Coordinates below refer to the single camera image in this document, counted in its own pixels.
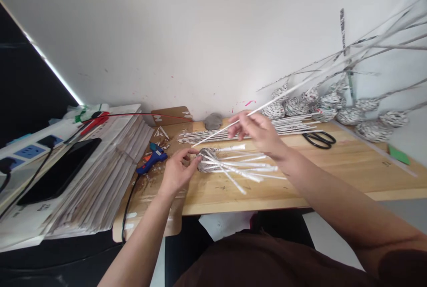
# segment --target white wall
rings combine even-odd
[[[260,86],[339,50],[341,8],[352,42],[413,0],[2,1],[84,102],[141,102],[147,111],[186,105],[200,120],[256,108],[279,84],[255,93]],[[383,75],[358,77],[357,94],[376,96],[425,77],[422,55],[399,51],[367,61],[364,69]],[[411,95],[382,108],[425,100],[421,89]],[[245,107],[250,100],[257,103]],[[393,143],[427,165],[426,113],[411,115]]]

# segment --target brown shirt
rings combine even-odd
[[[175,286],[427,286],[427,252],[388,253],[377,279],[305,245],[237,233],[209,247]]]

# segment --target gray clay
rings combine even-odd
[[[207,130],[219,129],[222,125],[222,116],[218,113],[212,113],[203,122]]]

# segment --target electrical outlet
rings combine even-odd
[[[41,154],[44,151],[45,150],[40,148],[40,147],[37,147],[35,145],[29,145],[25,148],[22,148],[20,151],[17,151],[14,154],[19,156],[19,157],[31,159],[31,158],[36,157],[37,155]]]
[[[41,144],[41,145],[43,145],[43,146],[45,146],[45,144],[43,143],[43,140],[47,139],[48,137],[53,137],[53,138],[55,138],[55,141],[53,142],[53,145],[54,145],[54,146],[56,146],[56,145],[57,145],[57,144],[59,144],[60,142],[63,142],[63,141],[64,141],[64,140],[62,140],[61,138],[56,137],[55,135],[49,135],[49,136],[47,136],[47,137],[45,137],[45,138],[40,139],[40,140],[38,141],[38,143],[39,143],[39,144]]]
[[[10,166],[10,170],[13,170],[15,167],[18,167],[19,165],[21,165],[22,163],[24,163],[23,160],[17,159],[17,158],[13,158],[13,157],[7,157],[10,159],[14,159],[15,162]]]

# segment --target woven paper ball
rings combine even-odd
[[[272,103],[262,109],[262,114],[270,120],[285,117],[285,109],[282,104]]]
[[[378,109],[379,101],[380,100],[378,98],[359,99],[356,101],[355,107],[364,112],[373,112]]]
[[[316,113],[315,115],[312,116],[312,119],[326,123],[334,119],[338,111],[333,107],[319,108],[317,106],[314,106],[310,109],[310,112]]]
[[[205,156],[208,156],[208,157],[214,157],[215,159],[217,158],[217,155],[215,154],[215,148],[202,148],[201,150],[200,150],[200,152],[196,155],[196,157],[199,157],[199,156],[201,156],[202,157],[202,161],[209,161],[209,159],[207,159],[205,156],[203,156],[203,155],[205,155]],[[214,170],[214,169],[219,169],[219,167],[217,167],[217,168],[214,168],[214,169],[209,169],[209,170],[206,170],[205,168],[206,167],[209,167],[209,166],[212,166],[212,165],[210,165],[210,164],[205,164],[205,163],[200,163],[198,166],[197,166],[197,169],[200,171],[200,172],[203,172],[203,173],[208,173],[208,172],[212,172],[212,170]]]
[[[354,107],[341,109],[340,111],[338,111],[337,114],[337,121],[339,121],[343,125],[355,126],[365,121],[365,119],[365,112]]]
[[[336,92],[326,94],[319,98],[318,106],[321,108],[335,107],[341,103],[341,96]]]
[[[317,86],[314,86],[301,94],[301,102],[305,104],[311,104],[315,102],[317,98],[319,98]]]
[[[379,120],[388,127],[399,128],[409,124],[405,112],[389,111],[378,116]]]
[[[277,89],[275,89],[274,90],[274,92],[272,92],[271,93],[271,97],[274,99],[274,98],[276,98],[277,96],[279,96],[280,94],[283,94],[285,91],[286,91],[286,89],[288,89],[288,83],[286,82],[286,83],[284,83],[284,85],[282,86],[282,87],[279,87],[279,88],[277,88]],[[285,95],[285,96],[283,96],[283,97],[280,97],[277,101],[275,101],[275,103],[278,103],[278,104],[282,104],[284,101],[286,101],[287,99],[289,98],[289,96],[288,95]]]
[[[347,100],[344,97],[344,95],[339,95],[339,97],[340,97],[340,101],[338,104],[335,105],[335,108],[338,110],[343,109],[347,105]]]
[[[347,81],[342,79],[336,83],[331,84],[328,88],[328,93],[336,92],[337,94],[343,94],[350,86]]]
[[[360,123],[355,130],[357,135],[372,143],[387,142],[393,134],[393,128],[383,125],[378,120]]]
[[[290,98],[285,104],[285,114],[287,116],[298,116],[308,114],[310,107],[302,103],[297,97]]]

